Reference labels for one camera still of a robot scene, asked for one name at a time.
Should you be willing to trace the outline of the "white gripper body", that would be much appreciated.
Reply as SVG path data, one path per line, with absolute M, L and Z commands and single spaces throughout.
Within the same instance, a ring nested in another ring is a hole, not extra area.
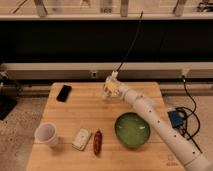
M 117 80 L 118 72 L 113 71 L 105 80 L 103 91 L 109 91 L 110 97 L 124 98 L 125 93 L 128 90 L 128 86 Z

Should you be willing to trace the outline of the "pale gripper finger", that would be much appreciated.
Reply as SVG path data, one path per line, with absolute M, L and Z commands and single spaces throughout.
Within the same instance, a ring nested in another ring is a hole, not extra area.
M 103 100 L 106 100 L 106 99 L 108 99 L 108 98 L 110 98 L 110 96 L 111 96 L 111 94 L 110 94 L 110 92 L 107 90 L 107 91 L 103 91 L 102 92 L 102 99 Z

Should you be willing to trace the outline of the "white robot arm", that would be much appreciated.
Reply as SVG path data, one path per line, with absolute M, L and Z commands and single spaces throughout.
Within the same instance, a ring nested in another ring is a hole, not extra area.
M 113 71 L 106 78 L 103 86 L 104 97 L 118 96 L 130 104 L 136 113 L 156 130 L 185 171 L 213 171 L 213 162 L 159 116 L 150 98 L 118 81 L 117 75 L 118 72 Z

